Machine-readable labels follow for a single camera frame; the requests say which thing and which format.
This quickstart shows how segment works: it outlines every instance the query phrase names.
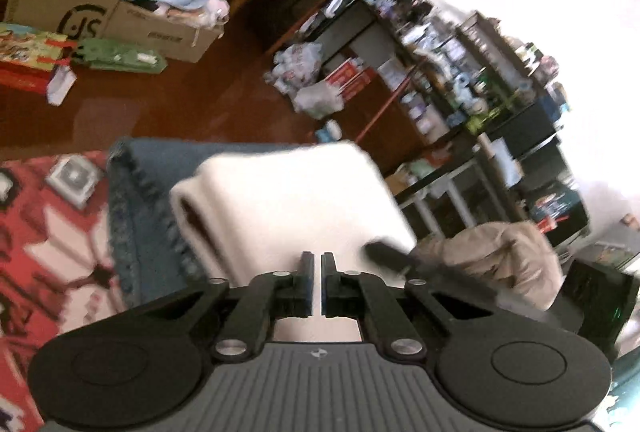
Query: green toy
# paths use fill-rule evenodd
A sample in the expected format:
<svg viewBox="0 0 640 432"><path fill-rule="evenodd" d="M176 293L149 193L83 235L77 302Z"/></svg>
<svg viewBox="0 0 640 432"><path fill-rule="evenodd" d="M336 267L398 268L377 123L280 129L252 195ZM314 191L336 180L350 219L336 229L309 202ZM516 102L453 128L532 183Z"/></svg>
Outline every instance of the green toy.
<svg viewBox="0 0 640 432"><path fill-rule="evenodd" d="M85 38L78 43L76 61L91 69L153 73L167 66L162 55L151 49L105 38Z"/></svg>

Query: sf logo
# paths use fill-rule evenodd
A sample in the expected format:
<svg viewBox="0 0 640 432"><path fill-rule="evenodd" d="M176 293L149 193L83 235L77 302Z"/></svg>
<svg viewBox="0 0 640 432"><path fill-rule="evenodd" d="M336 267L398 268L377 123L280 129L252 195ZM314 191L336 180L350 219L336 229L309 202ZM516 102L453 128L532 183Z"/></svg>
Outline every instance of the sf logo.
<svg viewBox="0 0 640 432"><path fill-rule="evenodd" d="M68 35L70 40L94 38L102 24L106 10L94 4L82 4L66 12L60 21L58 32Z"/></svg>

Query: rug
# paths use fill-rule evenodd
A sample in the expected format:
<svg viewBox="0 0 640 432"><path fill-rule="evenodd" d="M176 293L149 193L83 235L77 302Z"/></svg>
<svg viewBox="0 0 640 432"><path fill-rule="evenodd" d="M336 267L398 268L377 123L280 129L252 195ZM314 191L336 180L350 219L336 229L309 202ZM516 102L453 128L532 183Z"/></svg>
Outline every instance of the rug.
<svg viewBox="0 0 640 432"><path fill-rule="evenodd" d="M105 164L105 152L0 164L0 431L42 425L26 375L44 343L124 310Z"/></svg>

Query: silver bolt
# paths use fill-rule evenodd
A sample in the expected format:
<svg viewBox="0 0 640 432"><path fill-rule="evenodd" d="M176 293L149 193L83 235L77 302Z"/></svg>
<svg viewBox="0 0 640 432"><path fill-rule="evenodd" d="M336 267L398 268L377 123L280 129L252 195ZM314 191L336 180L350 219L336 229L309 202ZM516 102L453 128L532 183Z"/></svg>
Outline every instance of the silver bolt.
<svg viewBox="0 0 640 432"><path fill-rule="evenodd" d="M223 356L237 356L246 351L246 343L242 340L222 340L216 343L216 351Z"/></svg>
<svg viewBox="0 0 640 432"><path fill-rule="evenodd" d="M409 356L418 354L422 350L422 344L418 340L412 338L400 338L391 342L391 348L398 354Z"/></svg>

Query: white wall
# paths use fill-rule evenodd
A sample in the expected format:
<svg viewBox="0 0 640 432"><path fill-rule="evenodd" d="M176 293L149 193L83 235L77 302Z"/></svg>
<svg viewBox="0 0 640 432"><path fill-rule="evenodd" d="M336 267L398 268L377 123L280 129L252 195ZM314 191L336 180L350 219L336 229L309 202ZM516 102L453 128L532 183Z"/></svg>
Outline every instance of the white wall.
<svg viewBox="0 0 640 432"><path fill-rule="evenodd" d="M503 20L561 65L574 108L562 149L586 200L594 232L630 208L640 215L640 7L636 0L445 0Z"/></svg>

